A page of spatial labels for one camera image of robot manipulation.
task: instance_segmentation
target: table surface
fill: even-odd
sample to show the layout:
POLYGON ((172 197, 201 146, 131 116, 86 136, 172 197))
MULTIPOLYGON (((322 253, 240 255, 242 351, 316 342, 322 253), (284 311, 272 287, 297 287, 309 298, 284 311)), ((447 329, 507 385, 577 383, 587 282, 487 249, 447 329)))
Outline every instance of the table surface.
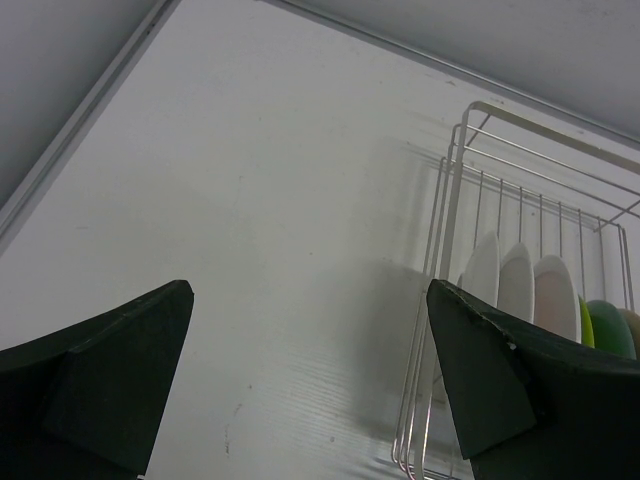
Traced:
POLYGON ((0 257, 0 348, 184 278, 147 478, 403 478, 433 175, 403 147, 439 158, 479 99, 540 116, 267 3, 183 0, 0 257))

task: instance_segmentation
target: plate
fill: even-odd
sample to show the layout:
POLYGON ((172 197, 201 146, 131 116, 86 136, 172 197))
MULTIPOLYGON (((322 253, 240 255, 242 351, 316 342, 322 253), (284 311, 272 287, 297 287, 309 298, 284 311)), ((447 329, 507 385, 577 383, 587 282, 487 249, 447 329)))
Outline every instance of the plate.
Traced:
POLYGON ((498 288, 498 310, 525 322, 533 323, 534 299, 535 287, 531 257, 525 244, 518 243, 502 259, 498 288))
POLYGON ((636 358, 636 347, 627 321, 616 307, 604 300, 587 303, 596 348, 622 357, 636 358))
POLYGON ((462 289, 492 307, 498 303, 500 246, 496 232, 487 233, 473 251, 462 274, 462 289))
POLYGON ((533 275, 534 325, 581 343, 580 304, 565 263, 557 255, 547 255, 536 264, 533 275))
POLYGON ((582 323, 582 344, 587 347, 595 347, 595 340, 593 338, 593 324, 591 323, 591 315, 589 315, 589 309, 586 302, 582 297, 578 296, 580 302, 580 320, 582 323))
POLYGON ((636 347, 636 356, 640 352, 640 315, 631 310, 625 310, 619 308, 618 311, 622 317, 627 321, 629 330, 631 330, 631 337, 633 338, 633 345, 636 347))

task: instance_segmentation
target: dark green plate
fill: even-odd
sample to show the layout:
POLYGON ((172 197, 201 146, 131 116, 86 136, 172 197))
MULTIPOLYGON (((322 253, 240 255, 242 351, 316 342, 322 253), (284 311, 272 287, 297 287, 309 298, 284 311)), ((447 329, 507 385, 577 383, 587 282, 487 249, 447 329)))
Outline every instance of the dark green plate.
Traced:
POLYGON ((596 348, 626 358, 636 358, 631 330, 618 309, 604 300, 587 303, 596 348))

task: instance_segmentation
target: dish rack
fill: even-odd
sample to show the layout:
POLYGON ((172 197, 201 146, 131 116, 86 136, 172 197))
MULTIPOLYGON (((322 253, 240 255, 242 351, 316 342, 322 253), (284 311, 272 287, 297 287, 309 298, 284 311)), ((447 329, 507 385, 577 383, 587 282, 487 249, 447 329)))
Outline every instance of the dish rack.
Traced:
POLYGON ((478 239, 495 230, 501 253, 523 242, 534 263, 557 254, 580 296, 634 310, 628 234, 640 233, 640 164, 484 102, 464 112, 446 157, 424 158, 437 178, 391 457, 410 479, 472 479, 429 326, 429 281, 457 283, 478 239))

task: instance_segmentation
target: white table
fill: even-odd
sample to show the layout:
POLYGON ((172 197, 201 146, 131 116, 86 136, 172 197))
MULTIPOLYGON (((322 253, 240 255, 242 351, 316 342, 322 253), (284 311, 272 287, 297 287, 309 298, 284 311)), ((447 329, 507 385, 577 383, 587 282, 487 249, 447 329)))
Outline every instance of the white table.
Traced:
POLYGON ((432 175, 402 146, 442 155, 478 99, 506 102, 266 3, 183 0, 0 258, 0 348, 185 278, 147 478, 401 478, 432 175))

